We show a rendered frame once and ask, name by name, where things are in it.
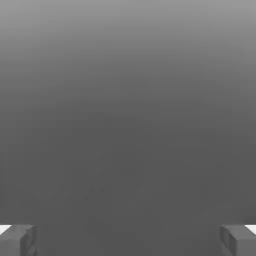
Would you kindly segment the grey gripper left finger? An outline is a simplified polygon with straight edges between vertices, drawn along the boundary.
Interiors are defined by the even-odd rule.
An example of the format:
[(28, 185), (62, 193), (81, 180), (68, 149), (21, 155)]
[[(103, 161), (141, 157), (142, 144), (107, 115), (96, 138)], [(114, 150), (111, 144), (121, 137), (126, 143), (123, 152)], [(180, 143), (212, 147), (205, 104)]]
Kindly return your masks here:
[(37, 238), (36, 225), (10, 225), (0, 234), (0, 256), (38, 256)]

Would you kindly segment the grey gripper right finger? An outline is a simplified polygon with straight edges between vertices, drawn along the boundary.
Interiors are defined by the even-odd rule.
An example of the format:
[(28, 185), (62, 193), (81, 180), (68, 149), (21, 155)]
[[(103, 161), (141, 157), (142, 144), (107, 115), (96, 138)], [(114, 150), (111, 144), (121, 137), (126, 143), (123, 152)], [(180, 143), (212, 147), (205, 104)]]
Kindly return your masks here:
[(256, 256), (256, 224), (221, 225), (219, 240), (223, 256)]

